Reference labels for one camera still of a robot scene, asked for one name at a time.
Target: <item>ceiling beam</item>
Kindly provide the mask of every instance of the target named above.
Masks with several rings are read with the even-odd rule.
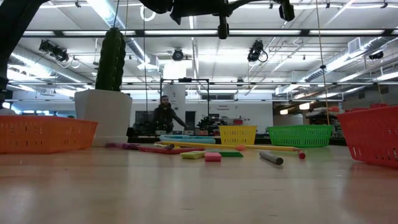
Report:
[[[23,38],[103,38],[107,30],[27,30]],[[398,37],[398,29],[230,29],[229,37]],[[214,29],[127,30],[126,37],[218,37]]]

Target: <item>red basket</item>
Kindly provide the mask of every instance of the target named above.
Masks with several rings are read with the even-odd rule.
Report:
[[[398,106],[337,116],[353,159],[398,167]]]
[[[56,116],[0,116],[0,153],[46,154],[91,147],[96,122]]]

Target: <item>plastic basket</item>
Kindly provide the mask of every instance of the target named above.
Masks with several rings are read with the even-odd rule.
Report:
[[[257,126],[219,126],[221,144],[237,146],[253,145],[256,140]]]
[[[329,145],[330,125],[296,125],[269,127],[271,143],[275,146],[324,147]]]
[[[351,157],[398,167],[398,106],[339,114]]]
[[[0,116],[0,153],[46,154],[91,147],[96,122],[55,116]]]

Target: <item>spotlight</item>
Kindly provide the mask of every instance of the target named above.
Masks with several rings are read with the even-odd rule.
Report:
[[[51,44],[48,40],[42,40],[39,50],[45,54],[50,54],[51,57],[59,62],[69,61],[67,49],[61,49],[59,46]]]
[[[172,58],[176,62],[182,61],[184,59],[184,53],[182,53],[182,49],[175,49]]]
[[[265,55],[266,59],[260,60],[261,55]],[[254,63],[257,60],[260,62],[266,62],[268,60],[268,54],[264,51],[264,44],[262,43],[262,40],[256,40],[253,43],[253,46],[249,49],[248,62]]]

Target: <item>cable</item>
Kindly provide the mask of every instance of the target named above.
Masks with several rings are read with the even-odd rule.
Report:
[[[321,61],[322,61],[322,75],[323,75],[323,86],[325,87],[325,102],[326,102],[326,118],[328,120],[328,125],[330,125],[329,120],[329,105],[328,105],[328,87],[326,86],[326,78],[325,78],[325,65],[323,64],[323,55],[322,55],[322,38],[321,38],[321,25],[319,23],[319,10],[318,10],[318,0],[316,0],[317,4],[317,21],[318,21],[318,33],[319,33],[319,49],[321,53]]]
[[[260,57],[259,57],[258,61],[261,62],[261,63],[264,63],[264,62],[268,61],[268,54],[267,54],[267,52],[265,50],[262,50],[262,53],[264,53],[267,56],[267,58],[265,60],[260,60]]]
[[[143,25],[143,28],[144,28],[144,31],[145,31],[145,23],[146,23],[146,21],[145,20],[143,20],[142,21],[142,23],[144,24]],[[145,43],[146,43],[146,37],[144,37],[144,52],[146,51],[146,45],[145,45]],[[147,110],[147,122],[149,122],[149,112],[148,112],[148,82],[147,82],[147,57],[144,57],[144,76],[145,76],[145,79],[144,79],[144,81],[145,81],[145,98],[146,98],[146,110]]]
[[[116,13],[115,13],[115,15],[114,15],[113,28],[115,27],[116,21],[117,21],[117,19],[118,19],[119,3],[120,3],[120,0],[118,0],[118,5],[116,6]]]
[[[126,9],[126,30],[124,31],[124,36],[126,36],[126,34],[127,34],[127,23],[128,23],[128,21],[129,21],[129,7],[127,7],[127,9]]]

